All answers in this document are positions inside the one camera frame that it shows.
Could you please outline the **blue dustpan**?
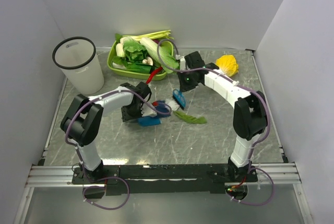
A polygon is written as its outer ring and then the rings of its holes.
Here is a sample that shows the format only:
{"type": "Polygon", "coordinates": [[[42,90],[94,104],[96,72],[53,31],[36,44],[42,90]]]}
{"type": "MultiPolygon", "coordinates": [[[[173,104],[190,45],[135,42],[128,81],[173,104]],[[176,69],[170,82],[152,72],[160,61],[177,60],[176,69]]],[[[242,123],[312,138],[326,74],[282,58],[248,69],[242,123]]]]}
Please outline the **blue dustpan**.
{"type": "Polygon", "coordinates": [[[137,122],[140,126],[143,127],[156,126],[161,124],[161,121],[158,117],[150,117],[150,116],[141,117],[137,120],[137,122]]]}

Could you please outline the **blue hand brush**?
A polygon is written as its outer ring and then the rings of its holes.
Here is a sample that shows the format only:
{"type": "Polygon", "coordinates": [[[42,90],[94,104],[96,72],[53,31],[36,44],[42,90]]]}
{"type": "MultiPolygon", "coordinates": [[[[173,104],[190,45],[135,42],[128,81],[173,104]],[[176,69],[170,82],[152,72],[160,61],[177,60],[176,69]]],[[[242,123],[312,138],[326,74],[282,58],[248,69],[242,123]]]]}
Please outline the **blue hand brush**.
{"type": "Polygon", "coordinates": [[[180,106],[180,108],[182,110],[185,109],[186,100],[185,100],[185,97],[184,97],[183,93],[180,90],[174,89],[173,92],[172,92],[172,98],[180,106]]]}

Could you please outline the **dark blue paper scrap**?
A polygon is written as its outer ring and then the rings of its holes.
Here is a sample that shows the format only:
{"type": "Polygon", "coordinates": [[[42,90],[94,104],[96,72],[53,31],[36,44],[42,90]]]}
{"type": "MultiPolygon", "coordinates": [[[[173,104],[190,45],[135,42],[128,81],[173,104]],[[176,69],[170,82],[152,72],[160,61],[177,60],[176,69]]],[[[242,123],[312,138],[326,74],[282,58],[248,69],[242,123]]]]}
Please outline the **dark blue paper scrap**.
{"type": "Polygon", "coordinates": [[[161,116],[168,116],[172,112],[172,108],[166,104],[164,100],[158,100],[156,106],[157,114],[161,116]]]}

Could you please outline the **white paper scrap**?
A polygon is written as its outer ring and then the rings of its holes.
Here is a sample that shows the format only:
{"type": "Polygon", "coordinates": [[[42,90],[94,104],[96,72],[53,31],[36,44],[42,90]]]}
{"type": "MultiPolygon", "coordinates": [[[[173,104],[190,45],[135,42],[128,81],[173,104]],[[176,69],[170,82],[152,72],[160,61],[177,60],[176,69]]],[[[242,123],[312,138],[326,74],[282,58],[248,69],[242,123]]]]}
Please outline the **white paper scrap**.
{"type": "Polygon", "coordinates": [[[167,98],[165,104],[166,108],[172,111],[177,111],[180,108],[180,105],[173,98],[167,98]]]}

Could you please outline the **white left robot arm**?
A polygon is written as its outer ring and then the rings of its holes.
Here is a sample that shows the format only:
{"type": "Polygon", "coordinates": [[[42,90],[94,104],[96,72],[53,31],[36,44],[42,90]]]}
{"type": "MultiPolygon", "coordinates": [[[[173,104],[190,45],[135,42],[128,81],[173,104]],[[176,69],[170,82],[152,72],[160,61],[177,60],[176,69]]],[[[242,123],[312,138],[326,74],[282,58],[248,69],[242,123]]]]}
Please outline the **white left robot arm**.
{"type": "Polygon", "coordinates": [[[118,88],[95,97],[75,96],[61,121],[65,142],[75,147],[85,178],[98,183],[105,175],[94,140],[99,132],[103,115],[120,109],[122,121],[132,121],[143,116],[142,106],[149,101],[152,92],[140,82],[133,86],[123,83],[118,88]]]}

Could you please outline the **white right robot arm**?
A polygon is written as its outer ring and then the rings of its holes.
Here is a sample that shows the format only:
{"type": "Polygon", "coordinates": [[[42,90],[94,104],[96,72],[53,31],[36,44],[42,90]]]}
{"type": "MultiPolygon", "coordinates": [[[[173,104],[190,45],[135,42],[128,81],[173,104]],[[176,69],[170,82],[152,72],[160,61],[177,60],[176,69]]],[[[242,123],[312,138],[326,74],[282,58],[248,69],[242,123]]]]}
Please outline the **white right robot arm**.
{"type": "Polygon", "coordinates": [[[199,52],[176,56],[180,64],[177,72],[180,91],[186,92],[202,84],[219,94],[233,107],[233,128],[236,142],[228,159],[228,175],[240,181],[251,167],[255,145],[270,126],[265,96],[260,91],[240,86],[230,79],[216,64],[206,64],[199,52]]]}

